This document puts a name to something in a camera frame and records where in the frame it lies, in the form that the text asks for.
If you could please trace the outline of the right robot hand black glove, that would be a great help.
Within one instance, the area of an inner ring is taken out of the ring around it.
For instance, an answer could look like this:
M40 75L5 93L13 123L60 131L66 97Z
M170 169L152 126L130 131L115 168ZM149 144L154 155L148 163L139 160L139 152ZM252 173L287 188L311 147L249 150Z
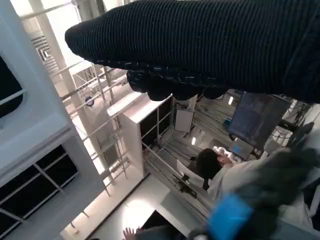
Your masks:
M320 101L317 0L138 0L64 38L75 55L126 70L153 101L231 89Z

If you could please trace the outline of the left robot hand blue tape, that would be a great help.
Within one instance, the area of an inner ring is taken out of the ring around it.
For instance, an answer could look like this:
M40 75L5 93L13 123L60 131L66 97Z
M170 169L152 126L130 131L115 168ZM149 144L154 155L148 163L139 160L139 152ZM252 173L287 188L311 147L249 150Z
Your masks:
M266 159L223 167L212 180L213 206L190 240L269 240L281 221L312 228L303 185L319 161L313 148L282 149Z

